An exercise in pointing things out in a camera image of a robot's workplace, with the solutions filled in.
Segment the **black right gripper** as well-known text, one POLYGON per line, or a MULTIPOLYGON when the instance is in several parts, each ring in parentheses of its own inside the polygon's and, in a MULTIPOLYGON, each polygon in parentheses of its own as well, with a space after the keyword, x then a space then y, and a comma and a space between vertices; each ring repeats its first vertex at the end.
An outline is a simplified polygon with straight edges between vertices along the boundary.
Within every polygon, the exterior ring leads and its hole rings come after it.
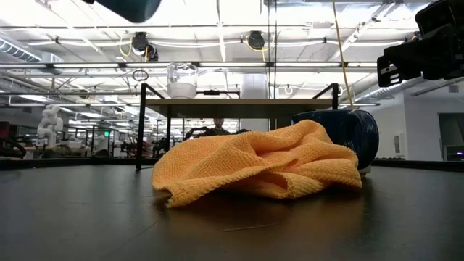
POLYGON ((463 29, 446 24, 415 39, 384 49, 377 59, 380 87, 404 80, 454 79, 463 76, 463 29))

